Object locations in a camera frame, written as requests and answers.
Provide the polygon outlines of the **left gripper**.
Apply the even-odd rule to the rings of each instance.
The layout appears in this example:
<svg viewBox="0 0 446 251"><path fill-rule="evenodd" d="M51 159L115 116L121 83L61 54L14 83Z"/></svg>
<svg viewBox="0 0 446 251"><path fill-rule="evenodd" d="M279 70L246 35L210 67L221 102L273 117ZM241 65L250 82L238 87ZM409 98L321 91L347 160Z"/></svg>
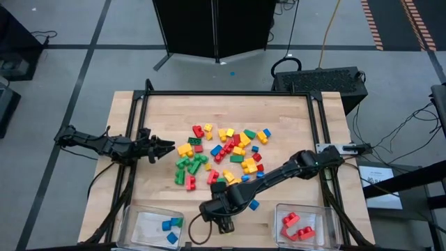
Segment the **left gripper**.
<svg viewBox="0 0 446 251"><path fill-rule="evenodd" d="M130 142L127 145L124 154L121 156L121 165L131 165L136 160L147 157L151 164L156 163L157 159L172 152L175 142L160 139L158 136L150 136L151 129L139 129L139 139Z"/></svg>

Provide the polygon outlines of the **silver mounting bracket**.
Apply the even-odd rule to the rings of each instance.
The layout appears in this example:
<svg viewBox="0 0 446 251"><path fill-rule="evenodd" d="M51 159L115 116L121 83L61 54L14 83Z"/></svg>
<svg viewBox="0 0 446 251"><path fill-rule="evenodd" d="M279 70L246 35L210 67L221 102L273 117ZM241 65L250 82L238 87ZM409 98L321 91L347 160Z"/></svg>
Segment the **silver mounting bracket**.
<svg viewBox="0 0 446 251"><path fill-rule="evenodd" d="M346 152L344 151L343 147L344 146L341 144L316 144L316 152L330 152L339 155L345 155Z"/></svg>

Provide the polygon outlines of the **black equipment post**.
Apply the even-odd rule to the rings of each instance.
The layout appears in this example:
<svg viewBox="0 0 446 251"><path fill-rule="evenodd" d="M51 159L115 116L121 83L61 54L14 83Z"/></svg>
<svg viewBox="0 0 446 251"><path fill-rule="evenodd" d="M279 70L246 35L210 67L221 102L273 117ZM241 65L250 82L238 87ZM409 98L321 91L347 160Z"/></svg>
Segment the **black equipment post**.
<svg viewBox="0 0 446 251"><path fill-rule="evenodd" d="M438 113L443 134L446 137L446 82L431 87L431 102Z"/></svg>

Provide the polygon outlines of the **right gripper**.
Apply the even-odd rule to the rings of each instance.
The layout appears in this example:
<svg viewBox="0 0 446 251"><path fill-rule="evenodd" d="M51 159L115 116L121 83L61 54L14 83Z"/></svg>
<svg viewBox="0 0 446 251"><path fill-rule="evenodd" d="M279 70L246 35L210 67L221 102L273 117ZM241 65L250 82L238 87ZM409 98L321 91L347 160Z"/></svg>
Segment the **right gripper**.
<svg viewBox="0 0 446 251"><path fill-rule="evenodd" d="M216 223L220 234L233 232L235 228L231 216L235 215L239 209L230 203L226 183L218 181L211 184L210 191L211 200L202 202L199 206L201 217L205 222Z"/></svg>

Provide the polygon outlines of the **clear plastic bin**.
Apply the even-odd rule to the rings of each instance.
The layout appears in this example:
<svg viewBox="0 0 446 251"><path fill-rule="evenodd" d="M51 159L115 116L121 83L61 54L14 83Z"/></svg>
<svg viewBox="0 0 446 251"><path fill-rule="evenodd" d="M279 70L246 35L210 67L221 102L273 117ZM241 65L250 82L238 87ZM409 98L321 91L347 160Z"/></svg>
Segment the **clear plastic bin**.
<svg viewBox="0 0 446 251"><path fill-rule="evenodd" d="M128 206L119 225L116 245L132 251L179 251L183 226L162 230L162 222L171 221L171 218L182 218L183 225L185 223L181 212L150 206ZM167 240L170 232L178 237L173 245Z"/></svg>
<svg viewBox="0 0 446 251"><path fill-rule="evenodd" d="M282 219L290 212L300 216L300 220L288 229L289 235L298 235L297 231L310 226L316 235L300 241L290 241L280 234ZM275 207L275 226L273 238L279 248L304 251L339 251L342 244L339 219L332 208L303 206L296 204L278 204Z"/></svg>

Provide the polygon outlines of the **black folding partition screen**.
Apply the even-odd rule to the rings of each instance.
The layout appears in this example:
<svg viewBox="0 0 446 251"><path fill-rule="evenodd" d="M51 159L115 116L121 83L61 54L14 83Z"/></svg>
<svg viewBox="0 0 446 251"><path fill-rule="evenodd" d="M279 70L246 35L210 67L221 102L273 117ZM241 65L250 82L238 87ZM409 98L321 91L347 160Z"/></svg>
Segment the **black folding partition screen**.
<svg viewBox="0 0 446 251"><path fill-rule="evenodd" d="M221 59L265 49L277 0L152 0L168 54Z"/></svg>

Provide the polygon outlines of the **black floor box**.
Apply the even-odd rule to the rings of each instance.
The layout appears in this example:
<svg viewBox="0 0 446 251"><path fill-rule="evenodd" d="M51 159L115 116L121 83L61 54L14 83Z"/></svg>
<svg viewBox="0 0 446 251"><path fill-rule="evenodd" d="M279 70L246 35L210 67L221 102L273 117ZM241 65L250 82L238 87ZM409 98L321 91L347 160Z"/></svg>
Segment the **black floor box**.
<svg viewBox="0 0 446 251"><path fill-rule="evenodd" d="M21 95L0 83L0 139L6 135L8 124L19 104Z"/></svg>

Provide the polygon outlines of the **black perforated computer case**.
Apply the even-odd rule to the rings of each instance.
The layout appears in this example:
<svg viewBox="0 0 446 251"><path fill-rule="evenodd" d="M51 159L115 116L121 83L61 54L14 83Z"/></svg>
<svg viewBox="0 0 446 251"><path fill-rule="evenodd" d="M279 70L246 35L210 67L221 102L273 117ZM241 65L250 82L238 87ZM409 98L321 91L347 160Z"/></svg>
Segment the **black perforated computer case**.
<svg viewBox="0 0 446 251"><path fill-rule="evenodd" d="M339 92L348 115L368 95L365 73L357 67L282 72L275 75L273 91Z"/></svg>

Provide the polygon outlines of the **white printed paper sheet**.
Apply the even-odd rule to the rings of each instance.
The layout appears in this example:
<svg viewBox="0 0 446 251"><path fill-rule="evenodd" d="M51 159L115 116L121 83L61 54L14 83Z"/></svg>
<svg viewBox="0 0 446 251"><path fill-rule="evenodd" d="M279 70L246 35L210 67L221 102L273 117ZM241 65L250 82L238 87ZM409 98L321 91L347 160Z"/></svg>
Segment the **white printed paper sheet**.
<svg viewBox="0 0 446 251"><path fill-rule="evenodd" d="M394 177L393 171L391 169L382 167L370 167L370 166L360 165L359 172L363 188L369 185L371 185L374 188L374 186L377 185L379 191L382 191L383 186L379 185L378 183ZM389 194L387 193L386 188L384 191L384 195L368 198L366 199L366 203L367 203L367 208L373 208L373 209L390 209L390 210L403 209L399 193L393 192L392 194Z"/></svg>

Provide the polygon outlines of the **black equipment cart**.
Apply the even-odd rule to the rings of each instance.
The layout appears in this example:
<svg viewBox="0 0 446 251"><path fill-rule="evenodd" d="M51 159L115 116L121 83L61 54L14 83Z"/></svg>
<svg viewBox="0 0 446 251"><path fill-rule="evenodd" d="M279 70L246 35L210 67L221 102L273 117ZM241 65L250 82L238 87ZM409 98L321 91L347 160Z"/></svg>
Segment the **black equipment cart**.
<svg viewBox="0 0 446 251"><path fill-rule="evenodd" d="M43 49L43 44L0 4L0 76L11 82L33 79Z"/></svg>

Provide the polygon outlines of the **grey side table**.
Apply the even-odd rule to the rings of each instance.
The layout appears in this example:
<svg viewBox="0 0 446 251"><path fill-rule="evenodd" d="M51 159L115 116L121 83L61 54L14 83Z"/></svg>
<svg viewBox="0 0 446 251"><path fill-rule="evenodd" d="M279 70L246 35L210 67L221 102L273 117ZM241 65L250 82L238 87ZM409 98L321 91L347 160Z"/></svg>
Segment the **grey side table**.
<svg viewBox="0 0 446 251"><path fill-rule="evenodd" d="M370 167L382 167L391 169L394 177L415 171L422 167L395 165L390 167L381 162L358 161L360 165ZM373 209L368 208L371 217L393 219L393 220L416 220L428 224L432 246L429 251L446 251L446 245L442 243L441 234L446 234L446 226L438 224L434 211L446 208L446 178L442 181L422 185L398 192L403 206L402 210Z"/></svg>

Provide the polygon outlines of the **black diagonal beam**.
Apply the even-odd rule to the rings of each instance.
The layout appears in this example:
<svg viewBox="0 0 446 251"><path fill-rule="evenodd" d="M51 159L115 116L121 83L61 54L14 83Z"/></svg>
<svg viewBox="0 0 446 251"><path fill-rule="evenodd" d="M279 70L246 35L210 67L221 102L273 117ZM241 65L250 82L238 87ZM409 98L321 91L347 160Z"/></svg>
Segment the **black diagonal beam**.
<svg viewBox="0 0 446 251"><path fill-rule="evenodd" d="M422 185L439 182L444 178L446 178L446 160L381 181L378 184L383 186L382 191L378 190L377 185L375 185L374 188L369 185L363 188L363 193L364 197L368 199L384 195L385 188L387 189L387 193L392 194L393 192L400 192Z"/></svg>

